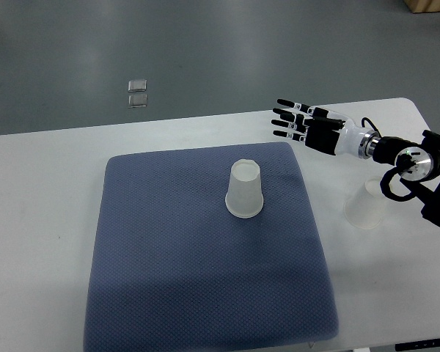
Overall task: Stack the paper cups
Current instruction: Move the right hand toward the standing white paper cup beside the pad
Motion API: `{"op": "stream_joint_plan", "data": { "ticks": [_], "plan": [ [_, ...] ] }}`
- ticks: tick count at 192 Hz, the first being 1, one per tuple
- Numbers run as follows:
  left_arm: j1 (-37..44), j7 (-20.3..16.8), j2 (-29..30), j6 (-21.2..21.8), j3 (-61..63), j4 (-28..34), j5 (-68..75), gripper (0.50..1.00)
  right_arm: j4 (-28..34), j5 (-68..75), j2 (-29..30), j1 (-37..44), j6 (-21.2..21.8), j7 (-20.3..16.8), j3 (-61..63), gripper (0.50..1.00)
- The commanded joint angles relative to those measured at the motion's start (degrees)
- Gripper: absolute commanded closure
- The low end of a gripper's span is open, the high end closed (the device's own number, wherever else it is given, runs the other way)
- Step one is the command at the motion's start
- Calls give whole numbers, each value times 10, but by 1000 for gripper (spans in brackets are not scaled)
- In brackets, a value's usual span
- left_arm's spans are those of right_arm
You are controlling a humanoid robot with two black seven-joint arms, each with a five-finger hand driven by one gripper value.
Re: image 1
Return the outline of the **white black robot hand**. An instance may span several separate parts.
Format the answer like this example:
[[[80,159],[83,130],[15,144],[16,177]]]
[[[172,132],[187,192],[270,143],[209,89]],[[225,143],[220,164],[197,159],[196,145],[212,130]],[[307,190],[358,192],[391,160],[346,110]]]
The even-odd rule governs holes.
[[[308,106],[290,100],[278,99],[277,115],[271,121],[277,129],[273,135],[302,142],[310,149],[327,155],[350,154],[366,159],[367,145],[378,135],[374,130],[358,126],[344,114]]]

